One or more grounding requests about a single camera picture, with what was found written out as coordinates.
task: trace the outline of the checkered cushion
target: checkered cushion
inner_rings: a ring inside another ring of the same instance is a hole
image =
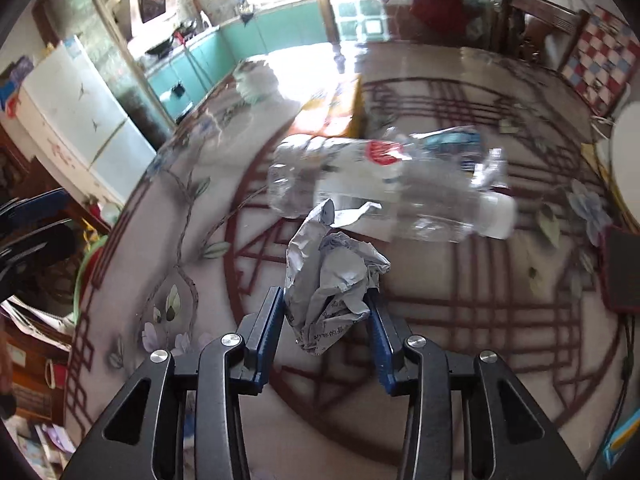
[[[640,43],[629,26],[596,7],[561,74],[593,113],[607,115],[633,75]]]

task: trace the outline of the crumpled paper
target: crumpled paper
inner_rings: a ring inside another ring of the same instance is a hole
[[[284,300],[286,316],[303,350],[320,355],[355,323],[369,317],[362,301],[367,289],[378,287],[378,277],[389,270],[389,261],[371,244],[344,233],[327,234],[356,221],[370,208],[339,212],[335,221],[331,199],[317,205],[306,217],[287,248]]]

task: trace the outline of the patterned tablecloth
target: patterned tablecloth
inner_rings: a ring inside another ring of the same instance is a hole
[[[343,45],[342,54],[335,58],[330,45],[271,54],[279,94],[247,106],[232,84],[219,86],[158,153],[82,304],[66,390],[70,435],[79,441],[89,430],[145,348],[197,351],[283,283],[286,245],[300,221],[270,211],[266,170],[301,104],[342,69],[362,74],[376,120],[406,132],[477,124],[490,146],[506,150],[506,192],[518,202],[514,235],[378,244],[391,261],[383,291],[414,332],[447,349],[503,355],[586,462],[616,398],[619,341],[589,272],[584,221],[566,198],[572,179],[603,194],[580,157],[590,110],[555,73],[477,50],[385,43]],[[543,204],[559,220],[556,248],[536,221]],[[180,308],[167,321],[175,293]],[[394,476],[407,400],[387,397],[377,383],[364,327],[316,358],[285,326],[270,386],[241,403],[254,471]],[[454,398],[458,457],[460,418]]]

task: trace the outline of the teal cabinet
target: teal cabinet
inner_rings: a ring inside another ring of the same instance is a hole
[[[300,29],[300,44],[311,45],[329,41],[318,2],[294,5],[291,8],[291,20],[297,23]]]
[[[204,74],[196,74],[196,70],[199,70],[197,65],[193,63],[185,53],[176,56],[171,60],[171,67],[177,74],[178,79],[187,91],[187,94],[191,98],[193,105],[198,104],[202,98],[209,91],[207,78]]]
[[[255,21],[267,52],[303,44],[301,27],[291,6],[258,14]]]
[[[283,6],[258,13],[246,26],[238,21],[210,33],[190,46],[193,59],[184,51],[179,52],[148,80],[167,113],[175,119],[190,103],[197,105],[239,61],[274,50],[325,41],[317,2]],[[179,82],[185,93],[178,98],[171,89]]]
[[[258,14],[254,21],[267,52],[328,41],[318,2],[267,10]]]
[[[149,84],[164,109],[173,119],[179,116],[191,102],[191,98],[186,92],[181,97],[176,97],[171,92],[171,88],[178,84],[178,75],[170,64],[163,66],[149,77]]]
[[[230,23],[222,27],[220,32],[236,61],[267,53],[255,19],[246,25],[243,22]]]
[[[206,82],[215,86],[236,65],[231,50],[220,32],[214,32],[191,49],[193,57],[209,77]]]

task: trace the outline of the refrigerator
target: refrigerator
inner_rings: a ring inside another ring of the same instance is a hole
[[[156,155],[76,37],[25,78],[16,116],[56,167],[98,199],[124,204]]]

